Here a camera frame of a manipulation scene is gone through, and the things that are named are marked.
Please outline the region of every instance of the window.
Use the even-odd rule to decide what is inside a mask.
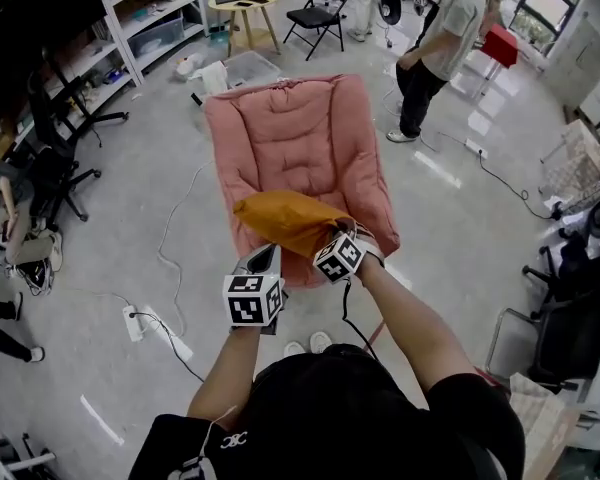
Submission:
[[[547,55],[580,0],[520,0],[511,29]]]

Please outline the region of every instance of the black t-shirt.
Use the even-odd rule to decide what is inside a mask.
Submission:
[[[129,478],[172,480],[185,471],[183,478],[208,479],[209,464],[218,480],[496,480],[502,470],[509,480],[522,478],[520,422],[480,376],[444,379],[427,401],[429,411],[413,406],[357,347],[292,356],[257,377],[231,432],[199,419],[156,418]],[[207,434],[207,473],[189,476]]]

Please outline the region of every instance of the plastic storage bin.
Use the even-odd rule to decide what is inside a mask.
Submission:
[[[158,48],[180,41],[183,37],[184,25],[180,16],[133,36],[129,39],[129,47],[137,59]]]
[[[224,61],[227,85],[231,89],[255,87],[277,81],[280,69],[254,51],[248,51]]]

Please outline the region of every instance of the window frame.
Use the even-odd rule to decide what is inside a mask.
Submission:
[[[547,27],[549,29],[549,31],[551,31],[553,33],[553,35],[555,37],[554,42],[547,47],[545,52],[542,52],[543,55],[545,55],[545,56],[549,55],[549,53],[555,46],[556,41],[558,41],[558,39],[560,39],[560,36],[564,32],[564,29],[566,28],[567,23],[569,23],[569,20],[571,20],[571,18],[575,14],[576,9],[578,8],[578,5],[580,4],[580,2],[582,0],[576,0],[576,2],[573,2],[572,0],[562,0],[562,1],[567,5],[568,10],[564,16],[564,20],[563,20],[564,25],[562,26],[562,28],[560,30],[557,30],[549,20],[547,20],[542,14],[540,14],[538,11],[536,11],[533,7],[531,7],[530,5],[527,5],[527,0],[520,0],[518,2],[518,5],[516,6],[515,15],[513,17],[513,20],[511,22],[511,25],[509,26],[509,28],[513,30],[513,24],[515,23],[516,18],[518,17],[518,13],[521,10],[525,11],[527,14],[529,14],[530,16],[532,16],[533,18],[538,20],[540,23],[542,23],[542,25]]]

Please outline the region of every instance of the white logo on black shirt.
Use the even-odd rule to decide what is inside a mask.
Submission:
[[[227,448],[235,448],[236,446],[243,445],[247,442],[247,432],[243,432],[242,434],[234,434],[232,436],[225,437],[222,440],[222,445],[220,448],[222,450],[226,450]]]

